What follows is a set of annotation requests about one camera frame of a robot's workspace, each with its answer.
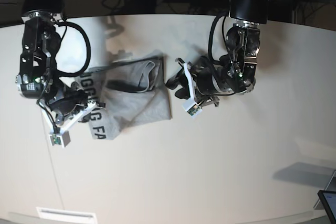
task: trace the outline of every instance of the white tabletop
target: white tabletop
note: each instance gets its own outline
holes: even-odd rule
[[[179,69],[175,58],[206,53],[213,18],[72,21],[88,33],[91,67],[164,54],[167,79]],[[225,53],[219,27],[215,57]],[[335,32],[269,22],[261,26],[252,93],[222,99],[193,119],[171,91],[170,121],[127,129],[114,141],[93,140],[88,125],[77,124],[64,150],[48,145],[39,109],[16,91],[22,32],[23,26],[0,30],[0,172],[7,174],[0,180],[0,198],[7,200],[0,201],[0,217],[48,207],[95,212],[99,224],[289,224],[323,214],[312,207],[336,167]],[[82,43],[69,29],[59,69],[81,67]]]

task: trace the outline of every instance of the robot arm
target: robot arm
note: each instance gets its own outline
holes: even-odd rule
[[[253,90],[256,79],[257,55],[260,46],[259,24],[266,24],[268,17],[268,0],[230,0],[230,8],[219,13],[211,26],[208,57],[202,56],[185,68],[184,62],[178,59],[183,67],[177,75],[166,84],[170,89],[182,86],[175,96],[186,99],[184,109],[194,116],[202,107],[219,105],[220,96],[244,94]],[[226,17],[235,19],[233,27],[224,34]],[[223,18],[222,34],[227,54],[215,60],[212,55],[214,31],[218,21]],[[189,85],[192,77],[193,89]]]
[[[90,41],[78,25],[62,18],[63,0],[25,0],[23,20],[25,31],[20,56],[20,71],[16,83],[21,95],[36,99],[50,127],[50,142],[65,147],[70,142],[69,132],[79,120],[103,104],[88,100],[88,95],[77,85],[68,87],[60,77],[77,77],[88,68],[91,58]],[[86,62],[75,73],[57,69],[56,54],[63,37],[56,26],[76,29],[86,43]]]

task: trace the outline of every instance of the gray fabric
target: gray fabric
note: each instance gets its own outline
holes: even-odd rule
[[[106,104],[91,113],[95,139],[115,139],[126,127],[171,118],[163,81],[163,57],[117,62],[93,68],[77,79],[90,99]]]

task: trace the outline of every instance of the black tablet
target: black tablet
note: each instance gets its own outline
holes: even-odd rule
[[[336,224],[336,191],[319,191],[318,196],[329,217],[331,224]]]

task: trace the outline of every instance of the white bracket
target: white bracket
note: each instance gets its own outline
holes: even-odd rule
[[[42,114],[46,119],[48,126],[50,128],[49,138],[51,145],[54,146],[55,144],[58,144],[61,145],[62,148],[65,148],[70,143],[70,135],[69,135],[70,128],[79,120],[81,120],[84,116],[91,113],[92,110],[97,108],[97,106],[98,105],[96,102],[89,101],[88,106],[84,110],[76,114],[65,126],[58,128],[59,132],[54,132],[54,127],[48,117],[47,112],[45,110],[42,110]]]
[[[184,74],[188,80],[188,87],[189,87],[189,94],[190,98],[183,103],[182,107],[186,112],[188,112],[189,115],[192,117],[197,116],[202,112],[202,108],[198,103],[195,101],[195,89],[196,89],[196,83],[194,82],[191,73],[189,71],[190,68],[190,62],[183,63],[184,68]]]

